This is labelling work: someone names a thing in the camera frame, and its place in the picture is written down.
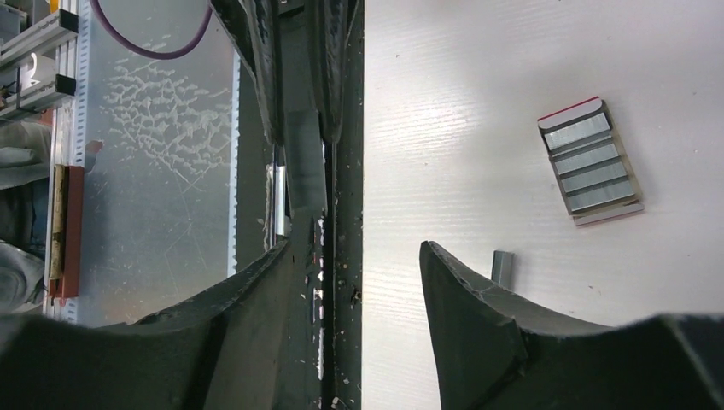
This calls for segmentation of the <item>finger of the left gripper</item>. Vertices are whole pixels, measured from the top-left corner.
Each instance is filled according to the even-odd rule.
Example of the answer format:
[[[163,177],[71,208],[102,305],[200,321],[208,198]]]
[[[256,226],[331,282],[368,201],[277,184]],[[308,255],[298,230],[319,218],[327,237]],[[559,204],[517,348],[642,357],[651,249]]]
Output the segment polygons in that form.
[[[284,145],[279,2],[211,0],[210,5],[252,77],[267,141]]]
[[[358,11],[358,1],[307,2],[312,90],[325,144],[336,144],[341,137],[347,41]]]

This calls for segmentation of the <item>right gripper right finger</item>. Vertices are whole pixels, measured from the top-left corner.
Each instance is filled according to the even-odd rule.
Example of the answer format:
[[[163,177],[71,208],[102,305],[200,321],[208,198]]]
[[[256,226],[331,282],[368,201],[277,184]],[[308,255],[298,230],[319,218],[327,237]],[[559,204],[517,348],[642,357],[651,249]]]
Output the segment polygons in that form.
[[[720,409],[723,318],[605,326],[542,307],[438,243],[419,250],[445,409]]]

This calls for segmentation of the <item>grey staple strip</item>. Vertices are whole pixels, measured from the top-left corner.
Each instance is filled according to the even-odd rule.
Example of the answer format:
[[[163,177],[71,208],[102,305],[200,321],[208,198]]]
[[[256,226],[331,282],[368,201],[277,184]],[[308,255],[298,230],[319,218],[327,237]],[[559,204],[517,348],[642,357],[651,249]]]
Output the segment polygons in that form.
[[[316,110],[286,116],[284,154],[291,213],[315,218],[327,210],[324,148]]]
[[[493,252],[491,280],[496,284],[511,290],[513,279],[514,254],[496,249]]]

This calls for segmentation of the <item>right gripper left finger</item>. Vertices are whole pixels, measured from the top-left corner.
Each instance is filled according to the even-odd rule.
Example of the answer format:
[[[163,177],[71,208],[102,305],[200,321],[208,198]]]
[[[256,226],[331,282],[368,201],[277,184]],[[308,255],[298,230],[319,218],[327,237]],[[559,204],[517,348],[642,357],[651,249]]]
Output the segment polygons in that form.
[[[288,337],[289,245],[138,322],[1,319],[4,409],[272,409]]]

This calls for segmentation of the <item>box of staples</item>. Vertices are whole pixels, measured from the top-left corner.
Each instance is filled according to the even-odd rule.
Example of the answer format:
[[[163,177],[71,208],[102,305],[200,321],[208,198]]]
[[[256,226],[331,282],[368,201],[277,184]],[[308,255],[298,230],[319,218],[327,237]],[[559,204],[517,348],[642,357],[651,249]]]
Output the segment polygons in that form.
[[[542,116],[537,127],[575,226],[645,210],[639,181],[603,98],[590,97]]]

